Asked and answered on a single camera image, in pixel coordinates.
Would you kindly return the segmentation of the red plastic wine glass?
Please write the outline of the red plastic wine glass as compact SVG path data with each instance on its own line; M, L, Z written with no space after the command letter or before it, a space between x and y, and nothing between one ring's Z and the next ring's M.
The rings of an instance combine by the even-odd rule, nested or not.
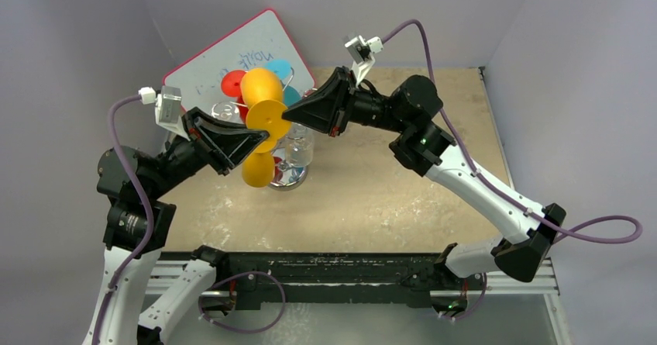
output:
M233 98L237 103L239 117L242 122L246 121L246 116L249 112L249 108L244 102L241 92L241 81L245 74L246 72L244 70L230 71L222 78L221 81L222 92L226 96Z

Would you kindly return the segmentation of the yellow wine glass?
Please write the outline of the yellow wine glass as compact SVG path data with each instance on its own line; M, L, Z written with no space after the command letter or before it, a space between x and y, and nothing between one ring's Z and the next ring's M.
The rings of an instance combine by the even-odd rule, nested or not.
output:
M282 118L287 107L283 103L283 85L278 76L265 68L252 69L244 74L240 90L248 108L246 127L266 130L269 140L285 136L291 123Z
M277 140L266 140L260 143L243 161L241 175L247 185L263 188L273 180L275 160L272 152L277 144Z

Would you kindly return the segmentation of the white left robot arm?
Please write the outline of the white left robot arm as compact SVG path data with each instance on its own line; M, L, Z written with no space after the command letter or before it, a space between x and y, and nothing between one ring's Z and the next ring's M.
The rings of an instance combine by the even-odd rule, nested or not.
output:
M269 136L196 108L184 113L181 123L183 135L156 156L123 146L106 151L98 162L97 190L108 197L110 208L102 286L87 344L165 343L204 288L220 290L230 282L226 254L200 247L174 283L143 306L176 211L162 197L203 167L229 174Z

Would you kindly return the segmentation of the clear glass tumbler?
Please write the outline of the clear glass tumbler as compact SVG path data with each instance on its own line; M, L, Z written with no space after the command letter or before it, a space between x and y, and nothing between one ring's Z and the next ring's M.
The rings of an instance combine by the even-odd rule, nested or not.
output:
M313 131L293 123L284 141L285 161L291 167L307 167L313 160L314 147Z

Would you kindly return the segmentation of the clear wine glass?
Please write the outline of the clear wine glass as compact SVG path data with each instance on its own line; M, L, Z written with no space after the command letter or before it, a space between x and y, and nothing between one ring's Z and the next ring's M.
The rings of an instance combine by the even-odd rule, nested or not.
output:
M238 102L219 102L212 106L211 115L218 120L243 125L244 121L239 110L242 106Z

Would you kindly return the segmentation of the teal plastic wine glass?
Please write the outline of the teal plastic wine glass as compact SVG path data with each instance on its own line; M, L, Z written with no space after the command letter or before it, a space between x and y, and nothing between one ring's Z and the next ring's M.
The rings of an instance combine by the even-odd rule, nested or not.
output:
M289 61L282 59L270 60L264 67L280 79L284 93L283 103L287 107L301 100L300 92L291 85L291 82L294 80L295 71Z

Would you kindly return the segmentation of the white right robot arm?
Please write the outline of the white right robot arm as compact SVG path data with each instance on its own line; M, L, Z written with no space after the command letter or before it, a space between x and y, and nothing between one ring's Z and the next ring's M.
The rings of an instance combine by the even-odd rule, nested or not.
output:
M520 195L468 160L462 144L433 121L442 107L435 83L426 76L414 74L386 96L371 82L360 87L350 69L337 67L282 116L331 137L350 122L397 133L389 148L402 167L449 189L492 223L499 237L479 246L456 243L441 253L435 278L442 287L454 288L470 275L491 271L529 283L566 212Z

